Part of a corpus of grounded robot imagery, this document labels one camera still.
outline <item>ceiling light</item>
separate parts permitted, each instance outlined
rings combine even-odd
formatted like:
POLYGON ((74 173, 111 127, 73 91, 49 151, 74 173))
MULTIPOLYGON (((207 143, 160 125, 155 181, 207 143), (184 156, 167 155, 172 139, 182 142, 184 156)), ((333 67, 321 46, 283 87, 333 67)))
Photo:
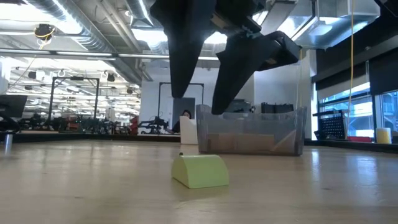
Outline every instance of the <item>ceiling light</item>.
POLYGON ((72 56, 87 56, 87 57, 112 57, 110 53, 98 53, 98 52, 57 52, 59 55, 72 55, 72 56))
POLYGON ((87 57, 87 60, 116 60, 116 58, 87 57))
MULTIPOLYGON (((167 36, 162 30, 141 30, 132 29, 137 40, 142 40, 148 44, 157 44, 159 42, 167 42, 167 36)), ((205 44, 223 44, 226 43, 227 36, 219 32, 215 32, 205 40, 205 44)))
POLYGON ((106 80, 108 82, 114 82, 115 81, 114 74, 113 73, 109 73, 108 77, 106 78, 106 80))

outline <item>white wall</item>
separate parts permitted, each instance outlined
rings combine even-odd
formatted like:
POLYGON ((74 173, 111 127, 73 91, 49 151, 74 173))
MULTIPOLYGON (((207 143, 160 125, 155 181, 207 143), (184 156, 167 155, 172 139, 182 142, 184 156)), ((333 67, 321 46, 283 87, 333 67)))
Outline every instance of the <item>white wall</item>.
MULTIPOLYGON (((153 82, 142 82, 141 86, 141 109, 140 109, 140 121, 148 121, 154 116, 157 116, 158 109, 158 95, 159 95, 159 83, 170 82, 169 69, 151 68, 148 69, 148 74, 154 79, 153 82)), ((206 105, 212 105, 213 92, 216 85, 218 76, 218 69, 212 68, 211 70, 205 68, 196 68, 191 83, 202 83, 204 84, 203 92, 203 103, 206 105)), ((196 104, 201 104, 201 86, 190 85, 185 93, 184 97, 194 97, 196 104)), ((171 97, 171 86, 162 85, 161 97, 160 97, 160 111, 163 112, 162 119, 168 121, 171 119, 170 113, 170 102, 171 97)))
POLYGON ((310 54, 315 51, 307 51, 303 60, 295 65, 286 65, 271 70, 256 72, 254 74, 254 104, 262 102, 269 104, 293 104, 308 108, 305 137, 311 138, 311 78, 310 78, 310 54))

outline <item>floor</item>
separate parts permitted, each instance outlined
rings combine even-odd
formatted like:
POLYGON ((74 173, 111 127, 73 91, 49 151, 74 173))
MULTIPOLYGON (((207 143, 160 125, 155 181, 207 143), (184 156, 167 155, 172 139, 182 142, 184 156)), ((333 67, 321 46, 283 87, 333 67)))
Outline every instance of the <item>floor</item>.
POLYGON ((229 187, 170 178, 195 146, 15 144, 0 154, 0 223, 398 223, 398 156, 308 147, 301 157, 222 156, 229 187))

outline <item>green arch block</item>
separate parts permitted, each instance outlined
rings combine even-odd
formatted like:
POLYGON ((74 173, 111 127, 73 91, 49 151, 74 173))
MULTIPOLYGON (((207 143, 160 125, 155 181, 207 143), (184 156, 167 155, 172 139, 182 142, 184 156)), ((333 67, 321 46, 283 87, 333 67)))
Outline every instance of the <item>green arch block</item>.
POLYGON ((229 184, 228 170, 217 155, 178 156, 173 162, 172 177, 189 189, 229 184))

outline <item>clear plastic bin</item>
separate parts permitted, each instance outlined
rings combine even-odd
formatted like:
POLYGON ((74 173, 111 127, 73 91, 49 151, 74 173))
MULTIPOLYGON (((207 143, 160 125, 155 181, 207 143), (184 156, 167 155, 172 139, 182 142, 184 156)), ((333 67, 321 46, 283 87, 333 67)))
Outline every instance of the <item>clear plastic bin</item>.
POLYGON ((199 151, 299 156, 306 119, 306 107, 283 114, 213 115, 209 106, 197 105, 199 151))

